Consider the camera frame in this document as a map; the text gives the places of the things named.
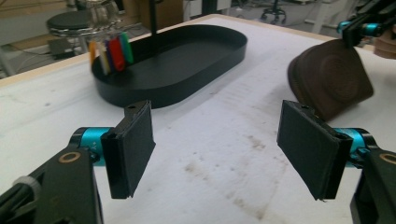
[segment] brown object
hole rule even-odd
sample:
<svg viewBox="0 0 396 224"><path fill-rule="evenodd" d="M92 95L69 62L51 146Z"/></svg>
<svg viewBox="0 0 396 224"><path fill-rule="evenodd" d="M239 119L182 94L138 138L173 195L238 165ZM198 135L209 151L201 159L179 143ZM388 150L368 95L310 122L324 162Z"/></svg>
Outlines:
<svg viewBox="0 0 396 224"><path fill-rule="evenodd" d="M335 39L304 51L291 61L289 84L297 100L315 108L324 120L374 93L355 49Z"/></svg>
<svg viewBox="0 0 396 224"><path fill-rule="evenodd" d="M149 21L149 1L139 1L140 20L146 28L150 29ZM156 4L157 28L162 29L168 26L183 22L183 0L165 0Z"/></svg>

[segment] dark brown pouch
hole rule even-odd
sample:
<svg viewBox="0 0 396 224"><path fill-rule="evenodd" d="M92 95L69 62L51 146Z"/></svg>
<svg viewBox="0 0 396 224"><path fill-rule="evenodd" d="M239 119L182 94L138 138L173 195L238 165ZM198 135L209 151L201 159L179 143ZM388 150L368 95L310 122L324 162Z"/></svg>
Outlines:
<svg viewBox="0 0 396 224"><path fill-rule="evenodd" d="M347 49L341 39L304 51L291 61L288 78L297 100L324 120L374 93L358 52Z"/></svg>

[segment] gray floor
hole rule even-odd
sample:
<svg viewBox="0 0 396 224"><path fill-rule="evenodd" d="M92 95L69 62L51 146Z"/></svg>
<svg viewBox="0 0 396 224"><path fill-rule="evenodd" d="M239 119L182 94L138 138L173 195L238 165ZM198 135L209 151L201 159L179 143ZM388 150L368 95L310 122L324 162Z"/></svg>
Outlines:
<svg viewBox="0 0 396 224"><path fill-rule="evenodd" d="M344 21L353 11L354 2L349 0L346 4L344 11L340 12L335 16L334 21L338 23ZM301 2L280 0L280 7L286 11L287 19L285 24L280 21L276 24L283 27L288 27L290 29L311 32L313 24L306 23L305 20L315 20L318 15L318 8L320 6L320 1L308 2L302 4ZM247 1L242 7L237 6L230 9L230 16L239 17L246 20L260 21L265 23L270 23L273 20L273 16L270 15L264 21L261 19L262 11L265 8L271 7L272 2L270 0L261 1ZM147 33L148 30L145 28L134 29L129 32L130 37L142 35ZM328 35L333 37L340 37L336 33L335 29L322 27L320 30L321 35ZM50 63L55 63L55 61L50 56L50 49L48 46L40 46L34 49L19 50L11 46L3 46L3 50L7 53L10 64L18 73L26 72L31 69L35 69L40 66L44 66ZM76 52L78 53L78 43L76 43ZM5 77L5 74L0 70L0 78Z"/></svg>

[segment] white table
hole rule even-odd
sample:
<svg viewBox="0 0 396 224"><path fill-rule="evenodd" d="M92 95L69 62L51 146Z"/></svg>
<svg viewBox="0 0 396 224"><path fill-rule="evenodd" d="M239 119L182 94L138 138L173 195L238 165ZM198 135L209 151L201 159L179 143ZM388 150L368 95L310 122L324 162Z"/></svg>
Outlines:
<svg viewBox="0 0 396 224"><path fill-rule="evenodd" d="M152 111L154 149L132 199L110 198L95 168L106 223L352 223L360 171L345 170L335 201L316 202L276 145L281 102L295 100L289 62L328 37L209 16L248 38L246 59L186 100ZM375 96L330 123L361 127L395 151L396 62L360 49ZM97 93L88 55L0 80L0 192L67 145L79 127L112 127L122 108Z"/></svg>

